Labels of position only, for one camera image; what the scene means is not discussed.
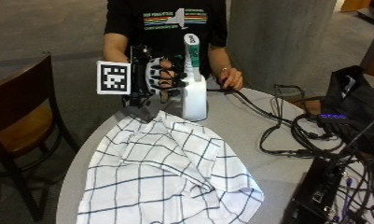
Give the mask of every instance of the bag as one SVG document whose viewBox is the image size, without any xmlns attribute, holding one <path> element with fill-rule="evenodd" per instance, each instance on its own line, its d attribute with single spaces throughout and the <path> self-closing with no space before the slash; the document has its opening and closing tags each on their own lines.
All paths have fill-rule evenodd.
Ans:
<svg viewBox="0 0 374 224">
<path fill-rule="evenodd" d="M 321 102 L 322 113 L 346 115 L 354 130 L 353 136 L 365 131 L 374 120 L 374 89 L 363 73 L 363 68 L 357 65 L 333 72 L 328 94 Z M 365 137 L 357 140 L 357 146 L 374 158 L 374 125 L 365 131 Z"/>
</svg>

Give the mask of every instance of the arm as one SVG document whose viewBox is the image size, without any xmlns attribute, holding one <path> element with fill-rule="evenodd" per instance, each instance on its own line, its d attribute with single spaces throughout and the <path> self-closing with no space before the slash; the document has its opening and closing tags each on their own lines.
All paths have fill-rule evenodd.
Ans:
<svg viewBox="0 0 374 224">
<path fill-rule="evenodd" d="M 115 63 L 128 63 L 124 55 L 128 38 L 120 34 L 105 34 L 103 36 L 103 59 Z"/>
<path fill-rule="evenodd" d="M 211 45 L 209 47 L 209 61 L 213 75 L 217 77 L 223 88 L 232 87 L 236 91 L 242 88 L 241 72 L 233 68 L 225 48 Z"/>
</svg>

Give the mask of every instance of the wrist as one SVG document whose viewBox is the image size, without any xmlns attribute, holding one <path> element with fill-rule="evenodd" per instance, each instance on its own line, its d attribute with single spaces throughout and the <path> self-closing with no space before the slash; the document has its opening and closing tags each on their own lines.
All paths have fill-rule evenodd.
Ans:
<svg viewBox="0 0 374 224">
<path fill-rule="evenodd" d="M 223 67 L 220 72 L 217 73 L 217 76 L 220 76 L 224 72 L 228 72 L 232 69 L 232 67 Z"/>
</svg>

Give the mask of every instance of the graphic print on t-shirt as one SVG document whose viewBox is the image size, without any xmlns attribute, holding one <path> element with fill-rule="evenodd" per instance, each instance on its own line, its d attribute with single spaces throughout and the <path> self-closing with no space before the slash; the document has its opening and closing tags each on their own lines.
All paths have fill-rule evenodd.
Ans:
<svg viewBox="0 0 374 224">
<path fill-rule="evenodd" d="M 187 24 L 205 24 L 208 14 L 203 9 L 179 8 L 175 12 L 144 13 L 144 29 L 163 30 L 181 28 L 187 29 Z"/>
</svg>

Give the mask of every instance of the black t-shirt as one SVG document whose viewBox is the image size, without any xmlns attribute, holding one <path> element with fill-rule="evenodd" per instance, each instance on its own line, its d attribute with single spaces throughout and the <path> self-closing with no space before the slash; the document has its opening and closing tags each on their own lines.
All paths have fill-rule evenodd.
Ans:
<svg viewBox="0 0 374 224">
<path fill-rule="evenodd" d="M 107 8 L 104 32 L 125 35 L 129 46 L 145 45 L 153 57 L 185 55 L 184 35 L 197 35 L 200 72 L 211 74 L 209 44 L 227 45 L 225 0 L 108 0 Z"/>
</svg>

